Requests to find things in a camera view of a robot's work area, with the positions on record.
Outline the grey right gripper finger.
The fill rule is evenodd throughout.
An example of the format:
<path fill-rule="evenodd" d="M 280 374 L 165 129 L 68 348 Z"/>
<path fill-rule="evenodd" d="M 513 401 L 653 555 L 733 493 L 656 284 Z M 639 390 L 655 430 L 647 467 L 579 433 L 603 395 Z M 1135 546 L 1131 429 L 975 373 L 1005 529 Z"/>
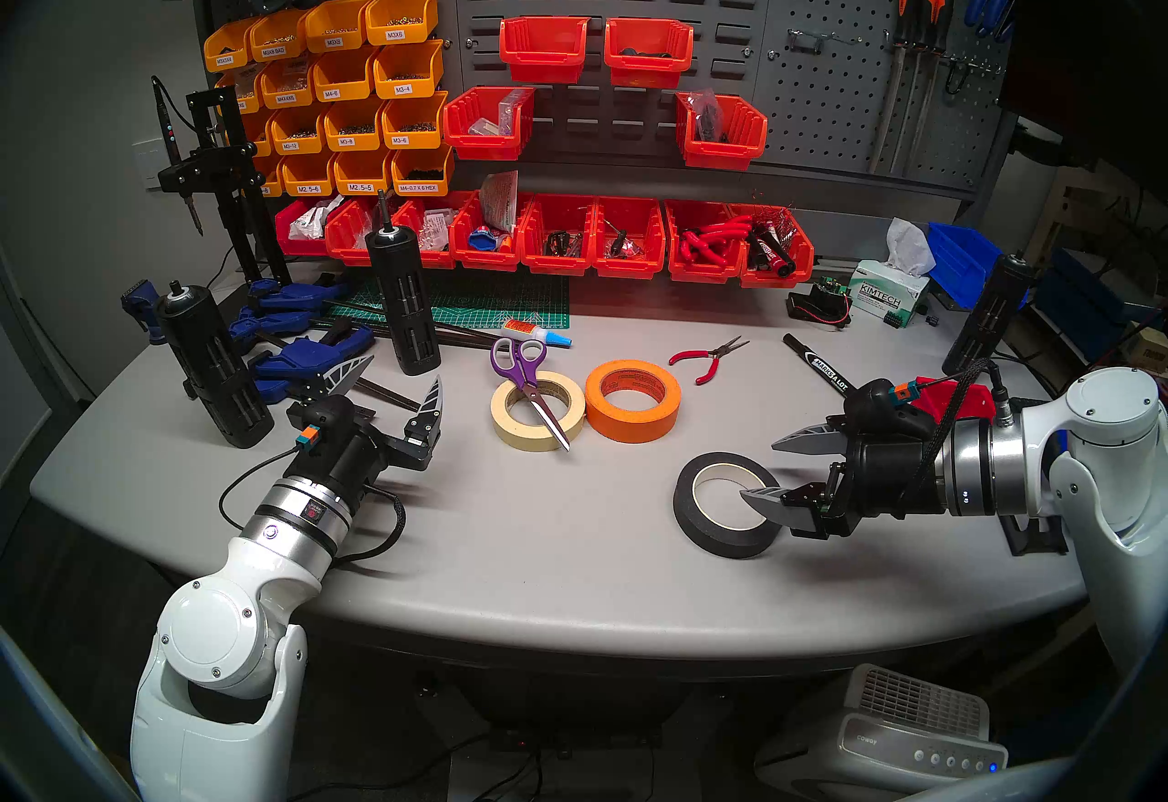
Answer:
<path fill-rule="evenodd" d="M 790 533 L 827 533 L 821 510 L 823 491 L 826 483 L 806 483 L 792 489 L 742 489 L 739 494 L 755 512 L 784 526 Z"/>
<path fill-rule="evenodd" d="M 772 442 L 772 449 L 780 453 L 808 456 L 843 456 L 850 437 L 837 421 L 819 421 L 819 424 L 798 428 L 790 435 Z"/>

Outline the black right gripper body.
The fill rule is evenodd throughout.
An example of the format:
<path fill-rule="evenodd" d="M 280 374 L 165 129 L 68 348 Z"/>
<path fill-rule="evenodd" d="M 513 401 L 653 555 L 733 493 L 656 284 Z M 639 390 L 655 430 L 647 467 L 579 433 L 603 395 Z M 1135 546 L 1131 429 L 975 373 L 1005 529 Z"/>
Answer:
<path fill-rule="evenodd" d="M 909 515 L 947 512 L 945 495 L 938 490 L 934 472 L 926 472 L 924 482 L 903 498 L 922 461 L 925 442 L 915 437 L 850 437 L 842 462 L 830 466 L 823 491 L 823 526 L 827 533 L 795 536 L 850 536 L 864 518 L 889 515 L 903 519 Z"/>

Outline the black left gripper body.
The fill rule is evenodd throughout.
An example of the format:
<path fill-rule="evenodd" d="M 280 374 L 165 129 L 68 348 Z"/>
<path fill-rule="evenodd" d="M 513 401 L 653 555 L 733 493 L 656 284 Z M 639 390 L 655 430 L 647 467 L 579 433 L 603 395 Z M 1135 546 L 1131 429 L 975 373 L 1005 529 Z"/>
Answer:
<path fill-rule="evenodd" d="M 364 484 L 388 468 L 425 470 L 433 455 L 429 442 L 387 437 L 378 431 L 317 431 L 300 446 L 292 477 L 322 484 L 347 504 L 357 504 Z"/>

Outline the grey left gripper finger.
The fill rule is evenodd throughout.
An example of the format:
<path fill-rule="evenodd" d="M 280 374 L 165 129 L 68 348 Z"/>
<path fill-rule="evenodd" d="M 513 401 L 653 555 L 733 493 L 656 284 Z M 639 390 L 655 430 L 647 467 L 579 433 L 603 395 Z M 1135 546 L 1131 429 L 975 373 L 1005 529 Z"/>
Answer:
<path fill-rule="evenodd" d="M 424 449 L 433 449 L 440 437 L 443 407 L 443 382 L 440 376 L 436 376 L 419 410 L 404 427 L 404 440 Z"/>
<path fill-rule="evenodd" d="M 343 360 L 327 371 L 314 375 L 311 378 L 311 400 L 343 397 L 360 381 L 373 360 L 371 354 Z"/>

